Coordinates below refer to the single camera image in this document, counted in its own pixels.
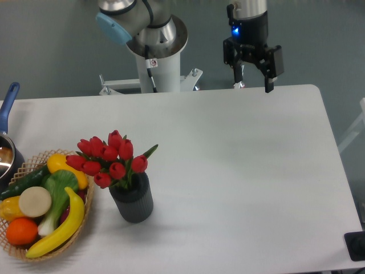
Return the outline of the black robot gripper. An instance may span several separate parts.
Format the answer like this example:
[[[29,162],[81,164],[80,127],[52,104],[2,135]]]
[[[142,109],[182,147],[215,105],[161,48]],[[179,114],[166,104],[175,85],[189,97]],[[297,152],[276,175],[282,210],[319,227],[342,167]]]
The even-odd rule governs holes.
[[[230,3],[227,16],[231,36],[223,41],[224,63],[233,69],[234,82],[243,80],[242,63],[255,64],[264,76],[265,93],[284,72],[280,45],[267,45],[268,16],[265,3]]]

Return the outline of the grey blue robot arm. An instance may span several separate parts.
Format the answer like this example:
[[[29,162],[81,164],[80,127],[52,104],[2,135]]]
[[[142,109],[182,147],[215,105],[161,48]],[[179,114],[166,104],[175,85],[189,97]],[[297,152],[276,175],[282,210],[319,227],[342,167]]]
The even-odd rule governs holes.
[[[103,90],[138,84],[143,93],[196,90],[202,71],[180,74],[180,54],[188,41],[184,22],[171,13],[168,1],[98,1],[96,22],[113,42],[134,55],[137,80],[102,82]],[[223,41],[223,60],[234,74],[234,88],[243,88],[245,63],[262,73],[265,92],[284,72],[282,47],[267,45],[266,1],[230,1],[226,7],[230,36]]]

